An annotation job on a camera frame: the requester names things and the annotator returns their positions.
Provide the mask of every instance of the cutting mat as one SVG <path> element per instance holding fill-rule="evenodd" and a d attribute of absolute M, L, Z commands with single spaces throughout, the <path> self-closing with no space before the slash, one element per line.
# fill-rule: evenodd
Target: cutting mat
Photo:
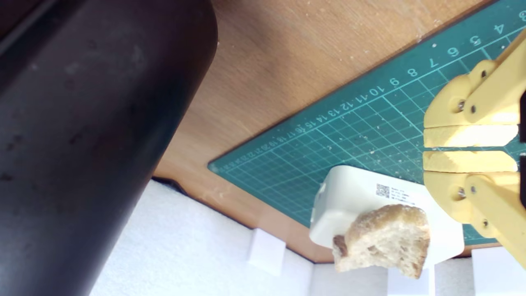
<path fill-rule="evenodd" d="M 212 161 L 208 168 L 306 227 L 319 184 L 335 165 L 422 183 L 423 115 L 429 103 L 452 78 L 481 60 L 495 59 L 525 25 L 525 1 L 491 4 Z M 514 139 L 492 150 L 498 149 L 518 160 L 526 146 Z M 482 238 L 470 225 L 464 226 L 464 240 L 495 241 Z"/>

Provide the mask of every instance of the piece of bread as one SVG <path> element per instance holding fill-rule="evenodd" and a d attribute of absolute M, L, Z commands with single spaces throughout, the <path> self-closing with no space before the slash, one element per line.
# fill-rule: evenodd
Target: piece of bread
<path fill-rule="evenodd" d="M 423 210 L 392 204 L 359 215 L 344 235 L 333 239 L 338 272 L 372 265 L 397 267 L 414 279 L 422 273 L 429 246 L 429 225 Z"/>

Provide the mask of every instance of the black cylinder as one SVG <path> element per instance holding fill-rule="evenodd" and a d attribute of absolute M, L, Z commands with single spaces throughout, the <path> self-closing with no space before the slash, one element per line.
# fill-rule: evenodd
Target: black cylinder
<path fill-rule="evenodd" d="M 49 7 L 0 43 L 1 295 L 89 294 L 217 46 L 209 0 Z"/>

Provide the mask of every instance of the bolt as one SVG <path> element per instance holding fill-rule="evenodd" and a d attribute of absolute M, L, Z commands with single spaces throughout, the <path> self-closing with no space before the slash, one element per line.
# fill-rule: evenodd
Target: bolt
<path fill-rule="evenodd" d="M 458 195 L 460 196 L 461 199 L 465 199 L 466 198 L 466 192 L 464 191 L 464 188 L 459 188 L 459 192 L 458 192 Z"/>

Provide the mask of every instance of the wooden table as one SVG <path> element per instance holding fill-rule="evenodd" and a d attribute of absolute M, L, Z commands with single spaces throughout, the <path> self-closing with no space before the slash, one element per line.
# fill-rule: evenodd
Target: wooden table
<path fill-rule="evenodd" d="M 213 0 L 216 57 L 156 176 L 313 262 L 332 262 L 305 226 L 207 163 L 488 2 Z"/>

